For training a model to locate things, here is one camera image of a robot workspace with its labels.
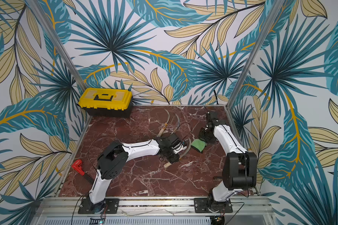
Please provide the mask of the green rag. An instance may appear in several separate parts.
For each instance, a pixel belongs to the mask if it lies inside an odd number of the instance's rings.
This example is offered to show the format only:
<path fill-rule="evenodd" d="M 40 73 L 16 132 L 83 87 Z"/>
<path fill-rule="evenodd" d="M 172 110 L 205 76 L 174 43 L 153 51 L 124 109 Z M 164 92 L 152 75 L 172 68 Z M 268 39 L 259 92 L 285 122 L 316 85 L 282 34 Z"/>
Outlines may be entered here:
<path fill-rule="evenodd" d="M 191 147 L 199 153 L 203 153 L 207 143 L 200 139 L 195 139 L 191 143 Z"/>

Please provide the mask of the sickle labelled handle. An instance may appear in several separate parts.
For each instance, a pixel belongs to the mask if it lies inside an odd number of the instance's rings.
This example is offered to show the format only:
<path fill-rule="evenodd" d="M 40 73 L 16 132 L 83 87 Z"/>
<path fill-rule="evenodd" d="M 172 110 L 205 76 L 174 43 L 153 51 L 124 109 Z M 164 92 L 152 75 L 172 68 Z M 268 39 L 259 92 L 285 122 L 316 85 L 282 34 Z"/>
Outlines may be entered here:
<path fill-rule="evenodd" d="M 162 128 L 160 129 L 160 131 L 159 131 L 157 137 L 161 137 L 161 136 L 162 136 L 162 134 L 164 133 L 165 129 L 166 129 L 167 126 L 168 126 L 168 123 L 169 123 L 169 120 L 170 120 L 170 117 L 171 117 L 171 116 L 170 116 L 170 113 L 169 113 L 169 111 L 168 111 L 167 109 L 165 109 L 165 112 L 167 113 L 167 120 L 166 120 L 166 122 L 163 124 Z"/>

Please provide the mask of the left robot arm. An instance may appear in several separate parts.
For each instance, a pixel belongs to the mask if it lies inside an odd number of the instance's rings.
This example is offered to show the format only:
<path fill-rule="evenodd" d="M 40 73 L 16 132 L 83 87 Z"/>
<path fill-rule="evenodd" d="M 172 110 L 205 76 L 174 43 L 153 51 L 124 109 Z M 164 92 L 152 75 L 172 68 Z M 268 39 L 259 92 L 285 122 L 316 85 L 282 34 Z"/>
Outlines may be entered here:
<path fill-rule="evenodd" d="M 179 161 L 179 153 L 187 148 L 187 143 L 175 133 L 139 143 L 113 141 L 98 157 L 97 174 L 89 191 L 90 202 L 103 203 L 111 181 L 120 174 L 127 162 L 139 157 L 159 155 L 173 164 Z"/>

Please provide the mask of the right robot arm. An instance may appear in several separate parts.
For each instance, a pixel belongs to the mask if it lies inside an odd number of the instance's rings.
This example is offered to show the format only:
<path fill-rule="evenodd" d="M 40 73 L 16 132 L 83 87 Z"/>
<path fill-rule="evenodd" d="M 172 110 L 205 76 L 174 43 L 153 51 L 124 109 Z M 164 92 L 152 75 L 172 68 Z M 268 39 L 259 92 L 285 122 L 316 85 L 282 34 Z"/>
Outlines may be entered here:
<path fill-rule="evenodd" d="M 236 139 L 225 120 L 215 112 L 207 112 L 206 126 L 201 128 L 198 138 L 206 144 L 218 142 L 224 150 L 225 163 L 222 181 L 209 195 L 213 202 L 226 202 L 232 195 L 256 186 L 257 156 L 248 152 Z"/>

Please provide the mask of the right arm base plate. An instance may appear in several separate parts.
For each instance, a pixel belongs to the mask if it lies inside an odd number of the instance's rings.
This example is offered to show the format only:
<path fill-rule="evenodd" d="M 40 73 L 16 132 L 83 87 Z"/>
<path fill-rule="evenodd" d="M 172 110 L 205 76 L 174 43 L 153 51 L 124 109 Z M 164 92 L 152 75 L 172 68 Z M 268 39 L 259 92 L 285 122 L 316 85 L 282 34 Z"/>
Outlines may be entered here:
<path fill-rule="evenodd" d="M 230 201 L 216 202 L 209 198 L 194 198 L 195 213 L 232 213 Z"/>

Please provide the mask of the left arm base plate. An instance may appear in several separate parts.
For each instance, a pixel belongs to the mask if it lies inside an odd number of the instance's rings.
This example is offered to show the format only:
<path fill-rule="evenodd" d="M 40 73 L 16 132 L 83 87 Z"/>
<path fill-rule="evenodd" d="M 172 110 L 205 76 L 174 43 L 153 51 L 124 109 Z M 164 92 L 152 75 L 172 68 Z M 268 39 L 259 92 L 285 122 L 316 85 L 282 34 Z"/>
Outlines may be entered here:
<path fill-rule="evenodd" d="M 81 201 L 78 214 L 117 214 L 119 199 L 106 198 L 100 203 L 93 204 L 90 198 Z"/>

